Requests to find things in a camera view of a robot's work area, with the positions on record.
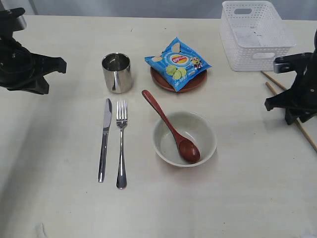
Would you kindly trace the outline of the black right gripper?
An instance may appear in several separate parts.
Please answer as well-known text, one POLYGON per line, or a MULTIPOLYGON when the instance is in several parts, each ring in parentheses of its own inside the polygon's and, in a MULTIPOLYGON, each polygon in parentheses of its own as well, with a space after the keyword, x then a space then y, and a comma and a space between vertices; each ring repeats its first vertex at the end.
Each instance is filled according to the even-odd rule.
POLYGON ((49 84, 44 76, 52 72, 65 74, 66 68, 61 57, 31 53, 13 38, 0 40, 0 86, 9 91, 46 95, 49 84))

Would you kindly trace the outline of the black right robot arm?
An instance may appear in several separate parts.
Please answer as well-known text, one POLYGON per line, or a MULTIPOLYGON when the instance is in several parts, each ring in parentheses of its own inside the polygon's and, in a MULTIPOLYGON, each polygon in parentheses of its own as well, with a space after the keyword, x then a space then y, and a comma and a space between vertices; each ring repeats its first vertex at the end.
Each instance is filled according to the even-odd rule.
POLYGON ((30 52, 13 38, 13 33, 26 28, 22 7, 0 12, 0 86, 9 91, 26 91, 39 95, 49 93, 44 76, 66 73, 67 63, 61 57, 48 57, 30 52))

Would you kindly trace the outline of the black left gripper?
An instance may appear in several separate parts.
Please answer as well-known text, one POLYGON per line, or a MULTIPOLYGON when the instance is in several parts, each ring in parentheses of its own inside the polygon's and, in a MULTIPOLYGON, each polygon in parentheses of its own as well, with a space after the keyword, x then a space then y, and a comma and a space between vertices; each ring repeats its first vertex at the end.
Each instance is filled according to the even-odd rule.
POLYGON ((291 70, 297 73, 295 81, 290 90, 266 98, 264 106, 267 111, 285 108, 288 125, 297 119, 305 123, 317 115, 317 53, 289 55, 285 60, 291 70))

